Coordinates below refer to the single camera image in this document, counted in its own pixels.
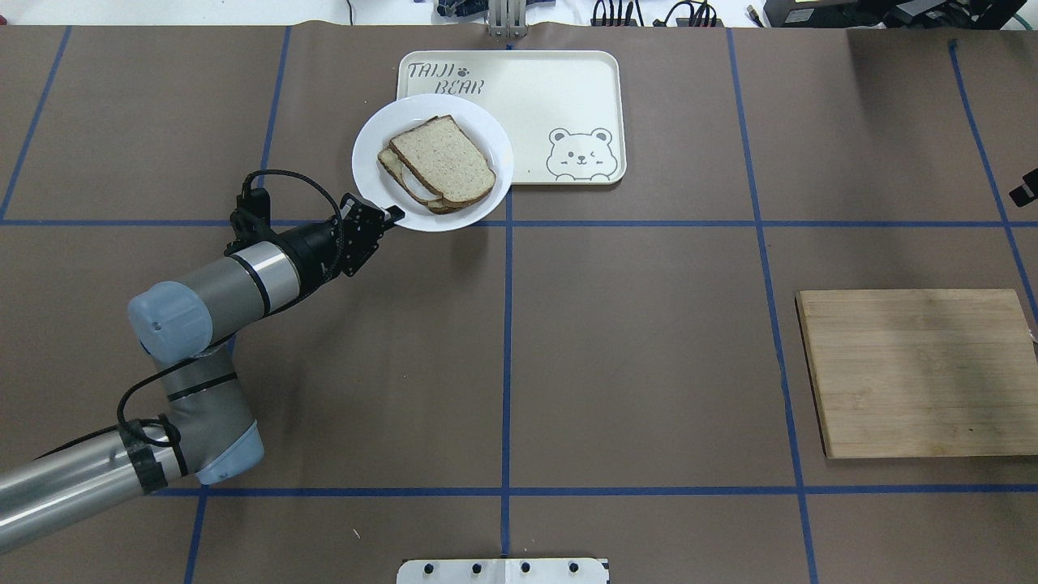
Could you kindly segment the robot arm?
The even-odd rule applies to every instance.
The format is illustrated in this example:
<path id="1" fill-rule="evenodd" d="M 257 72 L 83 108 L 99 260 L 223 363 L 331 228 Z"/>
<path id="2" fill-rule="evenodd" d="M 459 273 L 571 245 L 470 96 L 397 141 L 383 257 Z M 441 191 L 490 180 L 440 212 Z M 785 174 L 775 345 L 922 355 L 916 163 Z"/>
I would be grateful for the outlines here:
<path id="1" fill-rule="evenodd" d="M 127 318 L 156 373 L 122 393 L 111 427 L 2 475 L 4 553 L 184 477 L 213 485 L 262 461 L 231 337 L 353 276 L 405 215 L 344 195 L 325 221 L 279 233 L 270 213 L 266 190 L 244 187 L 222 258 L 130 300 Z"/>

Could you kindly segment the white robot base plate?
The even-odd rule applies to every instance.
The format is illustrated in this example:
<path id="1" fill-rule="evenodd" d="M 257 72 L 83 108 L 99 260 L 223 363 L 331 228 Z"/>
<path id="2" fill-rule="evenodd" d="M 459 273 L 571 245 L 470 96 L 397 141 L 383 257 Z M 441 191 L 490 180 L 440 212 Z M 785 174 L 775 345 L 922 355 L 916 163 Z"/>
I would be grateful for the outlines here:
<path id="1" fill-rule="evenodd" d="M 491 558 L 408 560 L 397 583 L 609 583 L 607 559 Z"/>

